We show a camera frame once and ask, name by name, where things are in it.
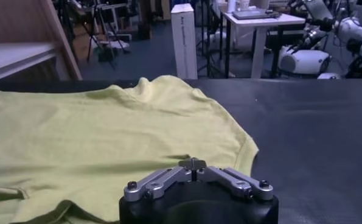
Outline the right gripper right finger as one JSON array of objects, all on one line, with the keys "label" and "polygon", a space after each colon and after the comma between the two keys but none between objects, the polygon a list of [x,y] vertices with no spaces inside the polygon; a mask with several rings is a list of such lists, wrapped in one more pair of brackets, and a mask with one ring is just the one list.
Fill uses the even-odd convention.
[{"label": "right gripper right finger", "polygon": [[257,198],[259,200],[272,200],[273,187],[268,181],[251,178],[233,168],[219,168],[208,166],[204,160],[193,159],[197,179],[208,183],[217,183],[225,187],[230,193],[239,198]]}]

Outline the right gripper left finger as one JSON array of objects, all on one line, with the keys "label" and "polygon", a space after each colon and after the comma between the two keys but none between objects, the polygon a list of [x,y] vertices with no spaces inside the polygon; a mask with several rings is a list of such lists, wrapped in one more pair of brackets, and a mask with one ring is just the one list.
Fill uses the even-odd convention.
[{"label": "right gripper left finger", "polygon": [[144,196],[157,199],[173,184],[191,181],[194,161],[195,158],[182,160],[173,168],[159,169],[139,181],[128,182],[124,188],[124,200],[136,202]]}]

